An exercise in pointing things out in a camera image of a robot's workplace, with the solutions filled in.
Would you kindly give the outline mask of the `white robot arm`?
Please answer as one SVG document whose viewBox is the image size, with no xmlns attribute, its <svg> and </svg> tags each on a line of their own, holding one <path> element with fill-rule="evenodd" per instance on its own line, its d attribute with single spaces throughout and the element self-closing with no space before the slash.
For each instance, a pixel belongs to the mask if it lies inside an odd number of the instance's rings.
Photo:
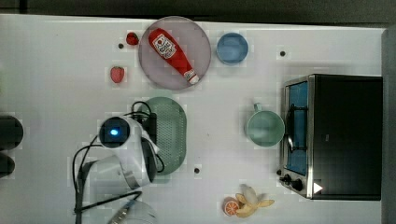
<svg viewBox="0 0 396 224">
<path fill-rule="evenodd" d="M 84 190 L 115 193 L 153 182 L 158 172 L 159 148 L 141 123 L 126 116 L 106 119 L 100 125 L 98 141 L 111 155 L 92 164 L 85 177 Z"/>
</svg>

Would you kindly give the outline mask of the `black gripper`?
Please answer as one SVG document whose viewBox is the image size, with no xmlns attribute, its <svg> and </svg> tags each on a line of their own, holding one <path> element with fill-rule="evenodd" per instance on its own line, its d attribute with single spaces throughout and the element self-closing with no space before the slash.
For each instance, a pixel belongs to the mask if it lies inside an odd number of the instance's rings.
<svg viewBox="0 0 396 224">
<path fill-rule="evenodd" d="M 148 133 L 148 136 L 154 144 L 157 143 L 157 115 L 151 113 L 144 115 L 140 113 L 137 115 L 137 121 L 142 125 L 143 129 Z"/>
</svg>

